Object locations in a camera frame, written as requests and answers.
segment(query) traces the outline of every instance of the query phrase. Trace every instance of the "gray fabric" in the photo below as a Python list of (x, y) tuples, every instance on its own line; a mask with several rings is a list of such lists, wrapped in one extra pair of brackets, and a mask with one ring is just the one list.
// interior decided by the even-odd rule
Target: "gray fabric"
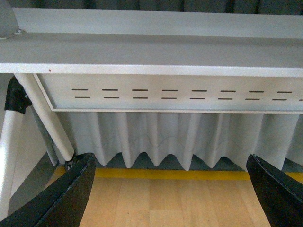
[(259, 14), (299, 15), (302, 11), (302, 0), (261, 0)]
[(302, 0), (9, 0), (13, 7), (300, 15)]
[(234, 13), (254, 14), (258, 0), (235, 0)]
[(228, 0), (184, 0), (185, 12), (224, 13)]

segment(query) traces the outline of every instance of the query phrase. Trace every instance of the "white curtain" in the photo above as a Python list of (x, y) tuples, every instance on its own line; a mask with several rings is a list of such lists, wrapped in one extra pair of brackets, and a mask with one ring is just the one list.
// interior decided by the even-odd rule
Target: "white curtain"
[(282, 169), (285, 158), (303, 165), (299, 114), (58, 113), (78, 154), (106, 165), (121, 152), (130, 168), (146, 152), (155, 166), (176, 156), (185, 170), (193, 155), (214, 167), (221, 157), (246, 170), (249, 154)]

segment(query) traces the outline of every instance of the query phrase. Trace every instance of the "yellow stripe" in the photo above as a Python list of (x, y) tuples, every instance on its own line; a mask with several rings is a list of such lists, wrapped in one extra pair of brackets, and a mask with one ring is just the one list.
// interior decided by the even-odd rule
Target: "yellow stripe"
[[(63, 175), (64, 167), (56, 169), (56, 175)], [(303, 181), (303, 173), (286, 173), (297, 181)], [(199, 171), (199, 170), (157, 170), (157, 169), (113, 169), (97, 168), (95, 177), (100, 178), (141, 178), (163, 180), (250, 180), (247, 172), (237, 171)]]

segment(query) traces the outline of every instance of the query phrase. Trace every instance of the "slotted metal panel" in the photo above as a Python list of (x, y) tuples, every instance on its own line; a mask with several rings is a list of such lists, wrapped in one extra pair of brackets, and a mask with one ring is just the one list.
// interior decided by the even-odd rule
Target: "slotted metal panel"
[(55, 111), (303, 111), (303, 78), (111, 74), (36, 78)]

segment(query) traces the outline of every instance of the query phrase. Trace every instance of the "curtain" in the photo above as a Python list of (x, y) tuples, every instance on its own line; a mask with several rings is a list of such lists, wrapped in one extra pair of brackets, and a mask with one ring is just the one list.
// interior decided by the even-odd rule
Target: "curtain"
[(214, 167), (221, 157), (246, 170), (249, 154), (282, 169), (285, 158), (303, 165), (299, 114), (58, 113), (78, 154), (106, 165), (121, 152), (130, 168), (146, 152), (158, 166), (176, 156), (185, 170), (193, 155)]
[(13, 7), (303, 15), (302, 0), (9, 0)]

